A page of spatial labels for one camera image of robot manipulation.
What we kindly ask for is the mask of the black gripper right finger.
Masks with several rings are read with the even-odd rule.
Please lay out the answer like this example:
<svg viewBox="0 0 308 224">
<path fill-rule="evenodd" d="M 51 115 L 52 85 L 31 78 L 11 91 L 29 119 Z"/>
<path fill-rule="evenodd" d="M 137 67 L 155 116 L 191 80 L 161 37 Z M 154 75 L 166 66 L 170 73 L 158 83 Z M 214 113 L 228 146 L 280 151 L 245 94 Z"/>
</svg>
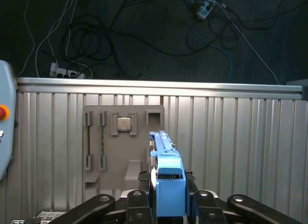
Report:
<svg viewBox="0 0 308 224">
<path fill-rule="evenodd" d="M 299 224 L 251 197 L 235 194 L 223 201 L 209 190 L 201 190 L 192 171 L 186 171 L 186 216 L 190 224 Z"/>
</svg>

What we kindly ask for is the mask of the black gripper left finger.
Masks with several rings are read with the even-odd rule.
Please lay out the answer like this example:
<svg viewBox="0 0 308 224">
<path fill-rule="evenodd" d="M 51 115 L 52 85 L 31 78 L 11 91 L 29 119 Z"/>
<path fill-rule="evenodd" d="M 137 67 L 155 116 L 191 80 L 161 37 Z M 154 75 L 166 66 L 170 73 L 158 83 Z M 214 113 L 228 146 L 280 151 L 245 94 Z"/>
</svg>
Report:
<svg viewBox="0 0 308 224">
<path fill-rule="evenodd" d="M 116 200 L 107 194 L 96 195 L 51 221 L 52 224 L 152 224 L 150 173 L 140 172 L 139 188 L 126 191 Z"/>
</svg>

